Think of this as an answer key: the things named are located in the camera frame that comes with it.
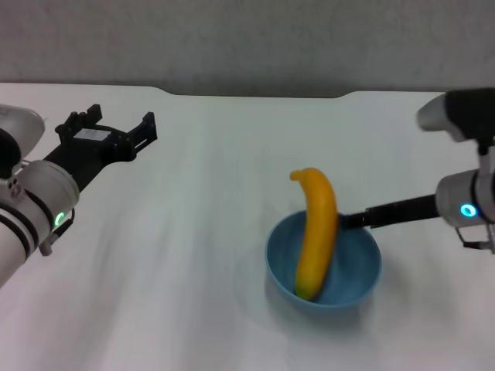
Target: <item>blue bowl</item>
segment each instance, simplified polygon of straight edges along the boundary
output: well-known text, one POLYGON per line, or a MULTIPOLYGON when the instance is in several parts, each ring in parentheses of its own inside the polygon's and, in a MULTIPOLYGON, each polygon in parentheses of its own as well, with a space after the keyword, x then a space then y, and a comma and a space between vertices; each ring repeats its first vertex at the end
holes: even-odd
POLYGON ((268 275, 282 296, 309 314, 350 307, 364 300, 380 277, 380 250, 365 229, 343 230, 340 225, 332 261, 320 292, 311 301, 295 296, 295 269, 305 224, 305 210, 293 213, 278 222, 266 242, 268 275))

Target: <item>white table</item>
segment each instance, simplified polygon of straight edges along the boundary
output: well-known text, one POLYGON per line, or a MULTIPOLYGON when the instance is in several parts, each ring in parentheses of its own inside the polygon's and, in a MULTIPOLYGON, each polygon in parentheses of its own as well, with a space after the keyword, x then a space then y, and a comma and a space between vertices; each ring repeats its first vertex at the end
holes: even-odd
POLYGON ((372 300, 307 318, 267 281, 270 229, 304 208, 291 170, 322 169, 340 211, 433 193, 476 167, 474 146, 424 133, 432 93, 331 100, 177 97, 151 87, 0 84, 58 143, 71 111, 99 103, 129 130, 154 111, 159 140, 106 168, 76 223, 0 290, 0 370, 493 370, 495 260, 441 220, 374 230, 372 300))

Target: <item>bowl rim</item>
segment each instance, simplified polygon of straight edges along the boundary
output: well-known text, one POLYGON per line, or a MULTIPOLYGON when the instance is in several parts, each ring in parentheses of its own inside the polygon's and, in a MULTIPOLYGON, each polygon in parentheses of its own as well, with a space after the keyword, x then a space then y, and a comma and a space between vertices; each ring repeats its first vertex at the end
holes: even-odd
MULTIPOLYGON (((271 277, 271 280, 275 282, 275 284, 278 286, 278 288, 280 288, 282 291, 284 291, 285 293, 289 294, 290 297, 292 297, 293 299, 295 299, 297 302, 301 303, 301 304, 304 304, 304 305, 308 305, 310 307, 313 307, 313 308, 333 308, 333 309, 338 309, 338 308, 345 308, 345 307, 350 307, 352 305, 356 305, 360 302, 362 302, 364 299, 366 299, 368 296, 370 296, 371 292, 374 290, 374 288, 377 286, 378 284, 378 279, 380 278, 381 276, 381 252, 380 252, 380 248, 378 247, 378 244, 377 244, 377 241, 375 241, 375 239, 373 238, 373 235, 366 229, 364 228, 361 228, 365 233, 367 233, 367 235, 371 238, 371 240, 373 241, 373 245, 376 247, 377 249, 377 252, 378 252, 378 274, 373 282, 373 284, 367 289, 367 291, 362 295, 360 296, 358 299, 355 299, 355 300, 352 300, 352 301, 349 301, 347 303, 343 303, 343 304, 320 304, 320 303, 314 303, 312 301, 307 301, 307 300, 304 300, 304 299, 301 299, 299 296, 296 296, 294 293, 290 292, 289 290, 287 290, 277 279, 277 277, 273 274, 273 272, 271 271, 271 268, 270 268, 270 264, 268 262, 268 243, 270 242, 270 239, 271 239, 271 235, 273 234, 273 232, 275 231, 275 229, 277 229, 277 227, 286 219, 290 218, 291 216, 294 216, 295 214, 299 214, 299 213, 305 213, 306 210, 303 209, 303 210, 299 210, 299 211, 296 211, 294 213, 291 213, 291 214, 288 214, 287 216, 283 217, 281 220, 278 221, 277 224, 275 224, 275 226, 273 228, 271 228, 271 231, 268 235, 268 238, 266 239, 266 242, 265 242, 265 263, 266 263, 266 267, 267 267, 267 271, 268 271, 268 274, 270 275, 271 277)), ((339 216, 345 216, 346 214, 343 214, 343 213, 338 213, 339 216)))

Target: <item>gray wall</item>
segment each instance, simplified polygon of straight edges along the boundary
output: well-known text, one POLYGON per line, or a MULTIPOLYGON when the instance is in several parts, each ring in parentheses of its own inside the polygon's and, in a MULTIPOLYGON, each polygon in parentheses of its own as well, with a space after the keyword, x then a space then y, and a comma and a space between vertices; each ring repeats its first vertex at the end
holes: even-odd
POLYGON ((331 97, 495 85, 493 0, 4 0, 1 81, 331 97))

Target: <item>banana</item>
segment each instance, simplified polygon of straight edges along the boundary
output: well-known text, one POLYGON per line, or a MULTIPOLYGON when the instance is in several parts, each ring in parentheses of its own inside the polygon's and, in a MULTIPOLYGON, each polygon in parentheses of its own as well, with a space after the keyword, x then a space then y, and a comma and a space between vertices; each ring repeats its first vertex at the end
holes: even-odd
POLYGON ((306 196, 306 228, 295 272, 295 294, 314 298, 322 286, 333 253, 338 216, 332 185, 317 168, 291 172, 306 196))

